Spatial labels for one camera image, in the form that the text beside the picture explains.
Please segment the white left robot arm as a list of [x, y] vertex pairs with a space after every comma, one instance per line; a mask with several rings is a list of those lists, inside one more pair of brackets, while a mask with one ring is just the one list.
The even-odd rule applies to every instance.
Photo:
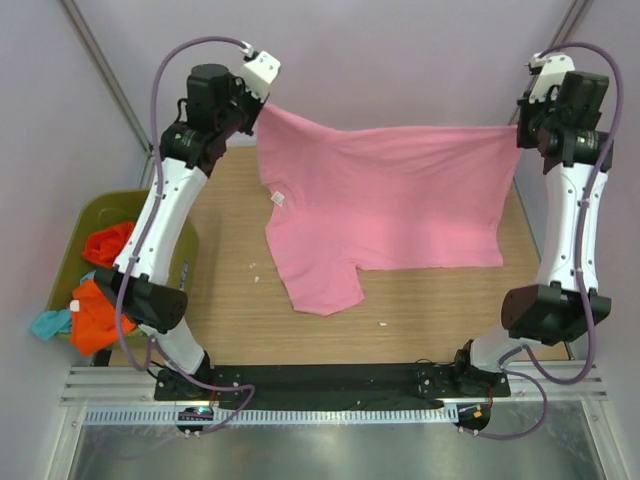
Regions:
[[187, 294], [167, 284], [191, 207], [236, 133], [250, 135], [280, 73], [276, 60], [260, 56], [234, 74], [220, 64], [192, 68], [178, 116], [160, 138], [160, 159], [134, 230], [112, 267], [94, 280], [115, 308], [140, 327], [179, 372], [178, 389], [189, 399], [212, 387], [210, 360], [185, 320]]

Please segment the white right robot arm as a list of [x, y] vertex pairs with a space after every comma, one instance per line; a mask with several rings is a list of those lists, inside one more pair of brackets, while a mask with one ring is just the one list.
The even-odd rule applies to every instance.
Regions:
[[599, 204], [612, 163], [613, 135], [597, 130], [609, 79], [579, 71], [535, 68], [533, 87], [519, 100], [517, 145], [544, 160], [548, 194], [546, 237], [533, 284], [509, 290], [499, 325], [458, 350], [452, 387], [479, 395], [504, 377], [509, 361], [533, 348], [588, 340], [581, 381], [595, 357], [595, 327], [611, 311], [599, 294], [594, 254]]

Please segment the pink t shirt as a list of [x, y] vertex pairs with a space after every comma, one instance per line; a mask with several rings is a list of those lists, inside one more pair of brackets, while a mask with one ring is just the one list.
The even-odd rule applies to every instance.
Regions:
[[509, 126], [342, 131], [266, 107], [265, 235], [292, 307], [328, 316], [359, 304], [360, 271], [501, 266], [519, 157]]

